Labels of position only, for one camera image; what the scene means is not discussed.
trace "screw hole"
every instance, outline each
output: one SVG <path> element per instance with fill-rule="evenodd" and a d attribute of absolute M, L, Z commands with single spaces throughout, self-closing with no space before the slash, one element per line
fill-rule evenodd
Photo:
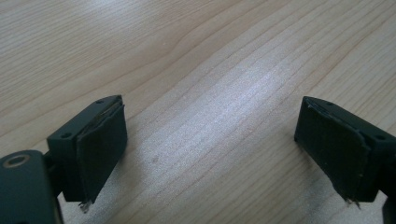
<path fill-rule="evenodd" d="M 385 140 L 386 139 L 386 137 L 384 137 L 382 135 L 376 135 L 375 138 L 379 139 L 379 140 Z"/>
<path fill-rule="evenodd" d="M 64 133 L 61 135 L 62 138 L 68 138 L 70 137 L 72 134 L 71 133 Z"/>
<path fill-rule="evenodd" d="M 14 156 L 9 158 L 8 160 L 6 160 L 3 163 L 3 166 L 5 168 L 13 168 L 13 167 L 17 167 L 20 166 L 24 163 L 26 163 L 27 161 L 29 161 L 30 156 L 29 155 L 18 155 L 18 156 Z"/>

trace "light wood surface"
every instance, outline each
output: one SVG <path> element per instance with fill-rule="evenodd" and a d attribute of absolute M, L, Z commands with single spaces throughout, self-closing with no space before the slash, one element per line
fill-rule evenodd
<path fill-rule="evenodd" d="M 0 3 L 0 156 L 122 94 L 129 145 L 66 223 L 381 223 L 293 142 L 304 95 L 396 134 L 393 0 Z"/>

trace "black plastic part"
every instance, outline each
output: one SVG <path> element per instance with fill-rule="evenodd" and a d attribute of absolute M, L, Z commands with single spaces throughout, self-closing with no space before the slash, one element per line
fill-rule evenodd
<path fill-rule="evenodd" d="M 396 161 L 394 136 L 338 105 L 312 97 L 303 99 L 294 137 L 335 190 L 353 202 L 372 202 L 383 167 Z"/>
<path fill-rule="evenodd" d="M 59 188 L 67 201 L 95 202 L 126 148 L 123 108 L 120 95 L 103 98 L 48 137 L 48 164 L 64 174 Z"/>
<path fill-rule="evenodd" d="M 41 152 L 24 150 L 0 160 L 0 223 L 63 223 Z"/>

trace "metal ring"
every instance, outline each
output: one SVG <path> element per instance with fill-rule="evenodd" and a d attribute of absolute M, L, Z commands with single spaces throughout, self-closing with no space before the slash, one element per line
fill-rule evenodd
<path fill-rule="evenodd" d="M 3 162 L 3 166 L 5 168 L 14 168 L 14 167 L 17 167 L 17 166 L 20 166 L 20 165 L 26 163 L 27 161 L 29 161 L 29 159 L 30 159 L 30 156 L 27 154 L 17 155 L 17 156 L 9 158 L 5 162 Z"/>

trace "wooden table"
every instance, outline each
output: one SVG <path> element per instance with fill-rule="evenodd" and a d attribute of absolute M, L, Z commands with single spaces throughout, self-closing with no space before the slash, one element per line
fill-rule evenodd
<path fill-rule="evenodd" d="M 0 3 L 0 156 L 122 94 L 129 145 L 66 223 L 381 223 L 293 141 L 304 95 L 396 134 L 393 0 Z"/>

